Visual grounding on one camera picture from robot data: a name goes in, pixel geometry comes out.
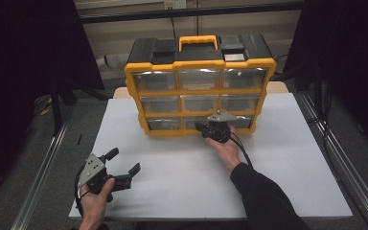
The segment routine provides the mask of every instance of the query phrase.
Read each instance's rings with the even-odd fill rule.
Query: hand
[[[235,133],[235,128],[233,126],[230,126],[230,129],[231,132]],[[222,144],[208,137],[206,142],[217,151],[220,160],[230,173],[241,163],[241,160],[239,159],[238,145],[232,140]]]
[[[106,208],[106,198],[114,184],[115,179],[109,178],[98,195],[89,193],[89,187],[86,184],[80,188],[80,195],[83,196],[81,199],[83,219],[80,230],[96,230],[102,225]]]

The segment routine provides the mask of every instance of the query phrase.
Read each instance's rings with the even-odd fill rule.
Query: wrist
[[[93,221],[93,220],[84,218],[82,220],[80,230],[97,230],[100,228],[101,224],[102,223],[100,221]]]
[[[241,161],[239,159],[231,161],[228,165],[229,172],[231,173],[240,163]]]

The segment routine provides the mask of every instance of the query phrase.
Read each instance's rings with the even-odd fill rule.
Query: metal rail
[[[284,12],[284,11],[298,11],[306,6],[305,2],[293,3],[273,3],[273,4],[259,4],[238,7],[217,7],[217,8],[193,8],[193,9],[179,9],[179,10],[163,10],[163,11],[139,11],[127,13],[110,13],[110,14],[92,14],[80,16],[77,18],[60,18],[50,19],[48,21],[33,21],[31,23],[77,23],[77,24],[91,24],[104,23],[116,21],[134,21],[144,19],[159,19],[159,18],[175,18],[175,17],[189,17],[189,16],[206,16],[206,15],[224,15],[235,13],[248,12]]]
[[[310,115],[314,118],[317,118],[317,114],[313,109],[313,101],[310,97],[306,95],[301,96],[306,108],[308,109]],[[316,126],[318,129],[324,133],[325,130],[325,123],[324,122],[317,122]],[[336,158],[337,162],[341,169],[345,172],[346,176],[349,179],[349,182],[355,189],[357,195],[359,196],[361,202],[363,203],[364,207],[368,212],[368,186],[363,181],[359,173],[357,172],[355,166],[352,164],[351,160],[349,159],[346,152],[340,146],[339,142],[336,140],[333,132],[329,127],[327,127],[327,144],[330,147],[333,156]]]
[[[71,121],[73,110],[73,106],[68,108],[65,121],[47,150],[43,163],[41,164],[37,176],[34,179],[34,183],[28,192],[26,199],[23,201],[22,207],[20,208],[13,225],[11,226],[11,230],[24,230],[28,227],[33,211],[35,210],[35,206],[40,198],[41,191],[43,190],[43,185],[46,181],[47,175],[52,168],[53,162],[58,153],[58,148],[62,142],[68,124]]]

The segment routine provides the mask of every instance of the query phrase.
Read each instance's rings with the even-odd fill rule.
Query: white table
[[[277,182],[301,217],[352,215],[292,94],[268,94],[253,135],[241,140],[254,168]],[[132,188],[114,193],[105,216],[116,220],[244,219],[242,199],[229,173],[200,135],[148,137],[133,99],[109,100],[93,148],[111,174],[137,162]],[[80,218],[73,204],[69,217]]]

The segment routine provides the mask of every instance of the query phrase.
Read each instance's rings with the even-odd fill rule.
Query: black sleeve
[[[244,163],[232,171],[231,180],[241,193],[250,229],[309,229],[274,181]]]

